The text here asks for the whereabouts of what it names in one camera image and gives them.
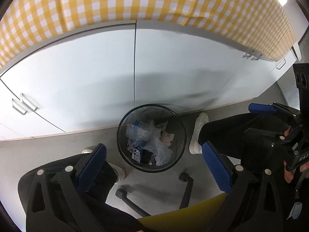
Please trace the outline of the person's right hand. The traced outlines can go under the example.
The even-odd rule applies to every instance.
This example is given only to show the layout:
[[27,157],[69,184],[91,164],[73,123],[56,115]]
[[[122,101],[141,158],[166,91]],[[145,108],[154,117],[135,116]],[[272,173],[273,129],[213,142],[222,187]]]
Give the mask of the person's right hand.
[[[291,132],[291,127],[289,127],[285,132],[284,136],[287,137]],[[296,170],[294,171],[288,171],[286,169],[286,162],[284,161],[284,179],[287,183],[291,183],[291,181],[294,178],[294,174],[296,173]],[[299,172],[305,172],[306,170],[309,169],[309,162],[306,162],[305,164],[300,166]]]

